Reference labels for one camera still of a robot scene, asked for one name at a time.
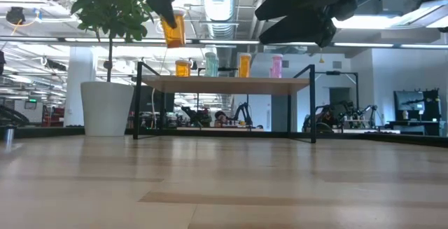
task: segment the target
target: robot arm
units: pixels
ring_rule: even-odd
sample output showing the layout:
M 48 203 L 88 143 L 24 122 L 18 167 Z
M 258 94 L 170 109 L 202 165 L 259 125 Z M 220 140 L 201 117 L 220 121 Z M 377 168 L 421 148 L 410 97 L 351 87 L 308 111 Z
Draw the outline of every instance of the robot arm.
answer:
M 370 113 L 370 118 L 369 118 L 369 122 L 370 123 L 369 124 L 370 124 L 370 127 L 373 127 L 375 125 L 375 114 L 377 112 L 378 106 L 369 105 L 365 109 L 363 109 L 362 111 L 359 111 L 358 112 L 358 116 L 363 116 L 365 113 L 370 111 L 370 109 L 372 109 L 372 113 Z
M 237 112 L 235 113 L 235 116 L 233 118 L 230 118 L 230 120 L 238 120 L 239 119 L 239 112 L 242 111 L 244 122 L 247 125 L 252 125 L 252 119 L 251 115 L 249 114 L 249 104 L 243 103 L 238 106 Z

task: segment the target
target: white wall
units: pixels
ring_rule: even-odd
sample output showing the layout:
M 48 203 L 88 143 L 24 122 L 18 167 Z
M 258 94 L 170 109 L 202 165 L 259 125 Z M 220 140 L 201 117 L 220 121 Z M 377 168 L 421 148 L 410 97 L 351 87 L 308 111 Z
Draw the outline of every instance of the white wall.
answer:
M 267 78 L 269 68 L 272 66 L 273 54 L 259 53 L 255 56 L 251 67 L 251 76 L 258 78 Z M 342 61 L 342 69 L 339 71 L 350 72 L 350 59 L 346 59 L 343 54 L 324 54 L 325 63 L 320 63 L 321 55 L 316 54 L 312 57 L 308 55 L 284 55 L 284 60 L 289 61 L 289 68 L 283 68 L 283 77 L 292 78 L 299 71 L 310 64 L 316 65 L 316 71 L 332 71 L 333 61 Z M 300 78 L 308 78 L 309 72 L 303 74 Z M 330 88 L 352 88 L 355 85 L 346 76 L 326 76 L 322 75 L 316 81 L 316 105 L 330 103 Z M 297 94 L 297 130 L 302 130 L 303 120 L 309 114 L 309 87 L 302 89 Z
M 393 92 L 440 89 L 442 119 L 447 119 L 448 61 L 444 50 L 366 50 L 351 60 L 359 73 L 360 105 L 374 103 L 383 121 L 395 120 Z M 376 116 L 377 124 L 381 123 Z
M 374 98 L 385 121 L 395 120 L 393 92 L 440 88 L 442 118 L 447 119 L 447 61 L 444 50 L 372 51 Z

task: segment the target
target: clear plastic cup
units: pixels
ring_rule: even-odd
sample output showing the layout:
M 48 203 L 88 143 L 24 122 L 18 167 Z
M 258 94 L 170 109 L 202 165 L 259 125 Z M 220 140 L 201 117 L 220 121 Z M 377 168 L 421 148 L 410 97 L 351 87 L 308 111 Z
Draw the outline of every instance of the clear plastic cup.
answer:
M 176 61 L 176 76 L 189 77 L 191 74 L 191 63 L 185 60 Z
M 251 75 L 251 54 L 242 53 L 239 55 L 239 77 L 248 78 Z
M 272 78 L 281 78 L 283 55 L 272 57 Z
M 185 16 L 185 11 L 175 10 L 174 18 L 176 19 L 177 28 L 171 28 L 165 19 L 162 18 L 162 28 L 165 36 L 165 42 L 168 48 L 179 48 L 185 45 L 185 22 L 183 17 Z
M 215 53 L 205 53 L 205 76 L 218 76 L 218 58 Z

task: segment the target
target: white pillar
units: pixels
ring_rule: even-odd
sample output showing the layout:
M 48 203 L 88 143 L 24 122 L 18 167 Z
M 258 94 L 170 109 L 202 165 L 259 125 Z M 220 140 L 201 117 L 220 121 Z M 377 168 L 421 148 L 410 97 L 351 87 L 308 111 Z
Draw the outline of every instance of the white pillar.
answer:
M 97 57 L 89 47 L 71 47 L 64 126 L 84 125 L 81 83 L 95 81 Z

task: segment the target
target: person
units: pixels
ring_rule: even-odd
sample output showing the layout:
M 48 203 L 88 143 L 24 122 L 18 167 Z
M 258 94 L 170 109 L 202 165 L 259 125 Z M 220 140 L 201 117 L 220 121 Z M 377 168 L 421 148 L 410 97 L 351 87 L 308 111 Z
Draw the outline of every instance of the person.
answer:
M 222 127 L 223 124 L 227 123 L 228 117 L 223 111 L 217 111 L 215 113 L 215 127 Z

